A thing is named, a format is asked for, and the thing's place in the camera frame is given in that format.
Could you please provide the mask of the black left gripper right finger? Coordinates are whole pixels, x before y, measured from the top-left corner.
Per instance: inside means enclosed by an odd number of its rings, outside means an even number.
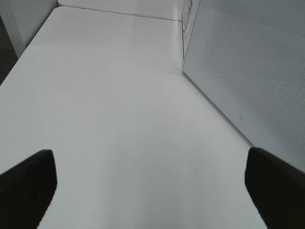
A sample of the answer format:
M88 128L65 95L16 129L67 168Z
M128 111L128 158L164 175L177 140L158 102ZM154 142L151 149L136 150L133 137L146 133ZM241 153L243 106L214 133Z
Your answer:
M305 174L272 155L252 147L244 174L246 189L269 229L305 227Z

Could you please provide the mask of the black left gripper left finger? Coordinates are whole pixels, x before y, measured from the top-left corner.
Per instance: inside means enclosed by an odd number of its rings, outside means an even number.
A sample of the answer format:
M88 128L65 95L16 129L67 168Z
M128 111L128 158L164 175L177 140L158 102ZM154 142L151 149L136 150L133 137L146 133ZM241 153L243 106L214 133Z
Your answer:
M52 150L41 150L0 175L0 227L36 229L57 189Z

